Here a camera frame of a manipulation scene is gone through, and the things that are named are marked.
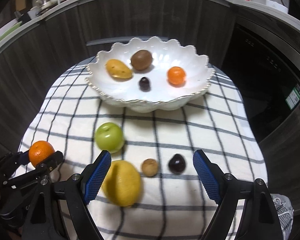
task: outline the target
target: kiwi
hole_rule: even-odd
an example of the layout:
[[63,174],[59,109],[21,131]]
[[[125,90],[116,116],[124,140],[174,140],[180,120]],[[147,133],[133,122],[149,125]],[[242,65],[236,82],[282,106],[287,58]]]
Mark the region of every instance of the kiwi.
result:
[[152,54],[145,49],[137,51],[135,54],[131,57],[131,66],[138,70],[145,70],[148,68],[152,63]]

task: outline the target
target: label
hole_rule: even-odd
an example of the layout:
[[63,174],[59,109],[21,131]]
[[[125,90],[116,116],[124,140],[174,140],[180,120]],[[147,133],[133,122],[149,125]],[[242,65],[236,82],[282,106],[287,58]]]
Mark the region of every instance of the label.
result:
[[292,89],[292,91],[288,95],[288,97],[286,98],[286,102],[287,102],[290,110],[292,110],[299,101],[300,101],[300,85],[297,84]]

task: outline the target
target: small brown fruit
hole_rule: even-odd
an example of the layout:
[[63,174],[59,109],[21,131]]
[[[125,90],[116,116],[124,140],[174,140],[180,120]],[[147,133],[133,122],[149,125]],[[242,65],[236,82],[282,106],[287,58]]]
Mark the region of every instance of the small brown fruit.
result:
[[145,49],[137,51],[131,57],[131,65],[134,69],[141,71],[148,68],[152,63],[152,54]]
[[141,165],[141,170],[147,177],[152,177],[158,172],[158,163],[154,159],[146,159]]

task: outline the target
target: oven door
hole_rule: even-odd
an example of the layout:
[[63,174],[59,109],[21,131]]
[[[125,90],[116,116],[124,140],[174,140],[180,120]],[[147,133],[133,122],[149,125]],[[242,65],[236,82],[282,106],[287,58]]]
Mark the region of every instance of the oven door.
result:
[[251,130],[260,142],[300,102],[300,71],[262,37],[237,24],[224,71],[239,89]]

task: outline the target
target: lemon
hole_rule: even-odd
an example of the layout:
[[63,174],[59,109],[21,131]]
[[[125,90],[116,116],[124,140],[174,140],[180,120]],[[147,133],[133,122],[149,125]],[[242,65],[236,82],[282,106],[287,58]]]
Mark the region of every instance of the lemon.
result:
[[132,206],[141,192],[140,174],[127,161],[113,161],[101,188],[113,204],[121,207]]

